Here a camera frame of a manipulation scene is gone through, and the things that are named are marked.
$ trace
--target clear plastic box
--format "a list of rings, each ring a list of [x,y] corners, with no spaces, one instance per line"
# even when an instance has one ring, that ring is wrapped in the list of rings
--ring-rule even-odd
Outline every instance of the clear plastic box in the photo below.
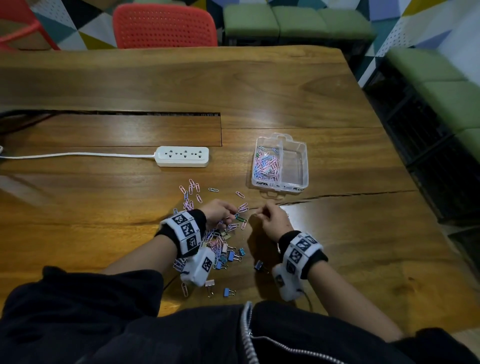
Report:
[[[255,168],[259,156],[263,158]],[[269,167],[259,167],[267,163],[264,159],[275,165],[274,172],[268,172]],[[294,141],[288,134],[258,137],[253,155],[252,184],[275,191],[302,192],[308,186],[307,145]]]

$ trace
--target wooden table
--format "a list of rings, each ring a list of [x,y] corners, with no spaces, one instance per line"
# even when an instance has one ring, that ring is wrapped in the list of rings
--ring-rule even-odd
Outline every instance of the wooden table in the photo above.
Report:
[[[9,155],[64,151],[153,153],[208,146],[206,168],[159,168],[147,159],[60,157],[0,164],[0,298],[40,278],[43,265],[99,271],[151,238],[181,207],[192,178],[204,202],[260,206],[250,185],[255,140],[287,133],[308,147],[310,184],[278,195],[293,225],[313,233],[350,282],[405,331],[480,325],[475,292],[339,50],[271,48],[22,52],[0,58],[0,109],[122,110],[181,116],[59,115],[4,135]],[[205,113],[204,115],[188,113]],[[11,121],[8,127],[16,125]],[[215,187],[219,193],[209,193]],[[246,199],[235,195],[241,191]],[[279,299],[256,273],[275,254],[258,220],[230,245],[247,255],[214,271],[215,295],[180,281],[160,315],[206,304]],[[166,281],[175,271],[165,275]],[[222,297],[222,289],[237,291]],[[298,307],[323,312],[311,288]]]

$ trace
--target hand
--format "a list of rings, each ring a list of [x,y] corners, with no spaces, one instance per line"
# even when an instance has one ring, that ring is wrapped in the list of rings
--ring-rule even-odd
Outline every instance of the hand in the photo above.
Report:
[[[294,230],[287,213],[272,200],[268,200],[264,206],[258,208],[257,217],[262,220],[265,233],[276,243],[283,234]]]
[[[235,206],[219,199],[209,202],[201,207],[200,210],[207,218],[207,231],[216,228],[220,220],[223,220],[223,224],[221,224],[219,228],[226,229],[227,225],[231,224],[235,219],[234,215],[238,212]]]

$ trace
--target power outlet socket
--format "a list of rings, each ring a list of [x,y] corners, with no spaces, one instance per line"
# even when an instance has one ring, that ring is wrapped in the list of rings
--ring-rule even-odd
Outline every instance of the power outlet socket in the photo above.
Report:
[[[204,146],[159,146],[154,156],[159,167],[206,167],[208,154]]]

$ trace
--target person's left hand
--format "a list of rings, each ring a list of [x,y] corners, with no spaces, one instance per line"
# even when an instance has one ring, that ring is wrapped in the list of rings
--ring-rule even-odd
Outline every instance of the person's left hand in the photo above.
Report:
[[[207,231],[216,228],[220,220],[223,220],[223,224],[219,225],[218,228],[225,229],[228,224],[232,223],[235,219],[234,215],[238,212],[235,206],[219,199],[202,206],[200,210],[207,218]]]

